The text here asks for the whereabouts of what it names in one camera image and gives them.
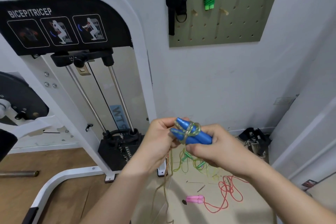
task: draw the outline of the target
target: wall socket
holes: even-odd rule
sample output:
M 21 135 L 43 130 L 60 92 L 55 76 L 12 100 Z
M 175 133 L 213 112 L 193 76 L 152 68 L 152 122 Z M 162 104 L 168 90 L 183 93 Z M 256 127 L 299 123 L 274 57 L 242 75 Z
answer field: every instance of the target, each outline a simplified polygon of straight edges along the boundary
M 286 97 L 286 98 L 277 98 L 275 99 L 274 105 L 288 105 L 291 104 L 296 97 Z

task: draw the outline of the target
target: metal rod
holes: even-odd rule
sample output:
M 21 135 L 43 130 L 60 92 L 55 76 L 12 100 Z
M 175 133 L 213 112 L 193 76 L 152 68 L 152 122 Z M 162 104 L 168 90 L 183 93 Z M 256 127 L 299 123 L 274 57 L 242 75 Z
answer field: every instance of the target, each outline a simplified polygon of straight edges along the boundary
M 103 132 L 106 133 L 106 129 L 102 123 L 102 121 L 100 120 L 95 108 L 93 107 L 92 103 L 90 102 L 89 98 L 87 97 L 82 85 L 79 83 L 78 79 L 77 79 L 77 76 L 74 74 L 72 68 L 70 66 L 66 66 L 66 69 L 68 70 L 71 78 L 73 79 L 73 81 L 75 82 L 77 88 L 79 89 L 79 91 L 81 92 L 83 98 L 85 99 L 86 103 L 89 105 L 93 115 L 96 117 L 100 127 L 102 128 Z
M 124 102 L 123 95 L 121 94 L 120 87 L 119 87 L 119 84 L 118 84 L 116 75 L 115 75 L 115 73 L 114 73 L 113 67 L 112 67 L 112 66 L 109 66 L 108 69 L 109 69 L 109 71 L 110 71 L 112 80 L 113 80 L 113 82 L 114 82 L 115 89 L 117 90 L 117 93 L 118 93 L 118 96 L 119 96 L 121 105 L 122 105 L 122 107 L 123 107 L 123 109 L 124 109 L 124 112 L 125 112 L 126 119 L 127 119 L 127 121 L 128 121 L 129 127 L 130 127 L 131 131 L 134 132 L 134 128 L 133 128 L 133 125 L 132 125 L 132 122 L 131 122 L 131 118 L 129 117 L 129 114 L 128 114 L 128 111 L 127 111 L 127 108 L 126 108 L 126 104 L 125 104 L 125 102 Z
M 40 171 L 3 171 L 0 172 L 0 178 L 14 177 L 36 177 Z

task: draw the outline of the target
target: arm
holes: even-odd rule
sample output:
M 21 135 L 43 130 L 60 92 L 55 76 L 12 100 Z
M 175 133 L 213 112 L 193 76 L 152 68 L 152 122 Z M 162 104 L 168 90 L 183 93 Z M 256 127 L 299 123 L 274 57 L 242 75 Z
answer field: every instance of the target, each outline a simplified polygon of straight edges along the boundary
M 81 224 L 129 224 L 148 176 L 166 158 L 175 142 L 169 134 L 176 118 L 153 120 L 130 161 Z
M 202 130 L 213 137 L 212 145 L 190 144 L 187 151 L 249 181 L 284 223 L 336 223 L 335 214 L 247 150 L 220 125 L 203 126 Z

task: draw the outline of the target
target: left hand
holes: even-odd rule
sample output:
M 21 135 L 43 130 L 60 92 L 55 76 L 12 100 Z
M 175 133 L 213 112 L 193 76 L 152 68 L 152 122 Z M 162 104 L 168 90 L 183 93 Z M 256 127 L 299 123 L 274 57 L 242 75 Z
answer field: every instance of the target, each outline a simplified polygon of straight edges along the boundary
M 170 149 L 176 148 L 180 144 L 169 131 L 174 126 L 175 120 L 175 117 L 153 120 L 139 149 L 132 157 L 132 159 L 141 159 L 141 162 L 145 160 L 150 173 L 163 163 Z

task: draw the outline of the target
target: hand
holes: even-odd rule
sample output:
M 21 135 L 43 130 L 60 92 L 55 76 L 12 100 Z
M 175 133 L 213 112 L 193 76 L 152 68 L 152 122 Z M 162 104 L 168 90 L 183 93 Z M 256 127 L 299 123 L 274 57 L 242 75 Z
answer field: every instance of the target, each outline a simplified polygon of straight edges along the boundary
M 131 159 L 144 162 L 144 165 L 148 165 L 150 173 L 155 171 L 163 163 L 169 150 L 180 144 L 169 131 L 175 120 L 175 117 L 153 120 L 139 149 Z
M 212 144 L 188 144 L 186 150 L 212 166 L 229 171 L 238 177 L 250 177 L 261 161 L 241 142 L 218 124 L 202 126 L 202 131 L 212 136 Z

